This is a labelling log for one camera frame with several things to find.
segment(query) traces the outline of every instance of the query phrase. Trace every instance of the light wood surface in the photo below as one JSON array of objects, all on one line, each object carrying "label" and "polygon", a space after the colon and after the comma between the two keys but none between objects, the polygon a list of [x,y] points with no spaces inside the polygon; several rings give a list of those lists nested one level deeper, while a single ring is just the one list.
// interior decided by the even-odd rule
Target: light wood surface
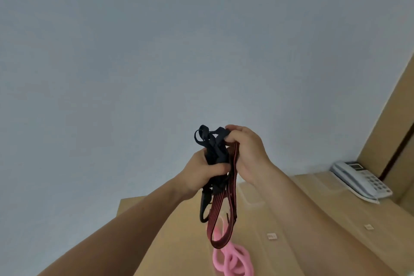
[{"label": "light wood surface", "polygon": [[414,122],[413,97],[414,56],[401,75],[358,158],[377,177],[381,175]]},{"label": "light wood surface", "polygon": [[[360,200],[330,173],[293,177],[294,182],[329,216],[350,231],[400,275],[414,271],[414,217],[393,203],[380,205]],[[118,213],[142,197],[122,199]],[[136,275],[222,275],[211,263],[212,248],[199,222],[200,194],[173,212],[142,261]],[[299,275],[303,273],[283,235],[282,228],[256,189],[238,184],[237,222],[232,241],[251,254],[255,275]],[[364,225],[371,224],[368,231]],[[278,240],[269,241],[275,232]]]},{"label": "light wood surface", "polygon": [[394,166],[388,173],[384,183],[394,193],[392,200],[399,204],[402,196],[414,182],[414,137],[408,142]]}]

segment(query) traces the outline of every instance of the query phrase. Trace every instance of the white telephone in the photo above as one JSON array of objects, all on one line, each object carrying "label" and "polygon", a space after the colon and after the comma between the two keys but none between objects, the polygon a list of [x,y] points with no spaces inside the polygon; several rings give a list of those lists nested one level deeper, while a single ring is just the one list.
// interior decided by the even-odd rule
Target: white telephone
[{"label": "white telephone", "polygon": [[378,199],[392,195],[390,188],[357,162],[336,162],[329,170],[365,201],[379,204]]}]

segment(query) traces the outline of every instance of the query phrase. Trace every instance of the black plastic buckle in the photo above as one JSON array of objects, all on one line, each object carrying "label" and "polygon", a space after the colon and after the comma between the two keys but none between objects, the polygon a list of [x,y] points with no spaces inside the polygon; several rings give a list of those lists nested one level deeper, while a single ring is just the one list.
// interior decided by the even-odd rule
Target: black plastic buckle
[{"label": "black plastic buckle", "polygon": [[210,188],[203,188],[201,193],[201,205],[200,205],[200,221],[202,223],[206,223],[208,221],[209,215],[204,218],[204,211],[206,210],[207,206],[210,204],[212,199],[212,190]]}]

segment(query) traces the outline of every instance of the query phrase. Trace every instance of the finger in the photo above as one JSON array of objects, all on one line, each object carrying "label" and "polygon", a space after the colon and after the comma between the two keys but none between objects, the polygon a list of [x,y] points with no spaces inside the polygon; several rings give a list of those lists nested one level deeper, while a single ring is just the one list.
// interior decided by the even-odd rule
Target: finger
[{"label": "finger", "polygon": [[247,140],[247,138],[248,138],[248,135],[246,132],[241,132],[239,130],[233,130],[232,132],[230,132],[228,136],[225,137],[224,140],[229,143],[233,143],[233,142],[243,143]]},{"label": "finger", "polygon": [[227,174],[231,170],[231,165],[228,163],[220,163],[210,166],[209,176],[220,176],[222,174]]},{"label": "finger", "polygon": [[228,124],[227,126],[225,126],[226,129],[233,131],[233,130],[239,130],[241,131],[241,129],[243,128],[242,126],[236,126],[235,124]]},{"label": "finger", "polygon": [[230,131],[237,130],[241,132],[246,132],[248,134],[256,134],[253,130],[249,129],[248,127],[236,126],[234,124],[228,124],[226,126],[226,129],[229,129]]}]

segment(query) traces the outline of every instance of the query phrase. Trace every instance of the pink silicone object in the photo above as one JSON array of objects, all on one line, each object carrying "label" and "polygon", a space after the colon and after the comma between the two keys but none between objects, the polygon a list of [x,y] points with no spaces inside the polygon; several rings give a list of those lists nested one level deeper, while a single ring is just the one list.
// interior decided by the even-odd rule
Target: pink silicone object
[{"label": "pink silicone object", "polygon": [[[214,228],[214,240],[219,240],[227,230],[227,222],[223,217],[219,217],[223,222],[223,231],[220,233],[217,226]],[[217,257],[219,251],[224,255],[224,263],[220,263]],[[241,266],[236,267],[237,262],[242,263]],[[234,276],[234,274],[243,274],[244,276],[253,276],[253,265],[250,260],[249,252],[241,245],[235,245],[229,241],[222,249],[213,249],[213,265],[214,267],[224,273],[224,276]]]}]

